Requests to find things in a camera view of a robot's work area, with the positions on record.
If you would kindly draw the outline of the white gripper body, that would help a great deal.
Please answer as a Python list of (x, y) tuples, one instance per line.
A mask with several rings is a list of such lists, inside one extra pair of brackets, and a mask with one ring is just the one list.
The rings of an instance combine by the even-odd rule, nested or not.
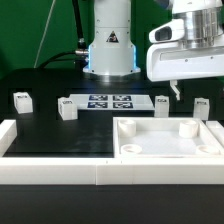
[(224, 30), (216, 22), (173, 19), (149, 33), (147, 77), (154, 82), (224, 75)]

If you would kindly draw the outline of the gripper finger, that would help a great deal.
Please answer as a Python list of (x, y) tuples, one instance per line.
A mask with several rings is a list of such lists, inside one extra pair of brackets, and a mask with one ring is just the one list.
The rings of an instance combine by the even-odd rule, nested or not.
[(170, 81), (170, 87), (171, 87), (171, 89), (173, 90), (173, 92), (175, 93), (176, 100), (177, 100), (177, 101), (180, 101), (180, 91), (179, 91), (179, 89), (177, 88), (177, 85), (178, 85), (177, 80), (171, 80), (171, 81)]

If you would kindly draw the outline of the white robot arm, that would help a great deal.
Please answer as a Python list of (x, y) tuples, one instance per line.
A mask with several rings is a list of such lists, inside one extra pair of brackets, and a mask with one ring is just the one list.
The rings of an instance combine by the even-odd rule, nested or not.
[[(224, 76), (224, 0), (155, 0), (172, 11), (170, 22), (149, 33), (149, 80)], [(134, 73), (136, 47), (130, 40), (131, 0), (94, 0), (95, 37), (83, 71), (109, 82)]]

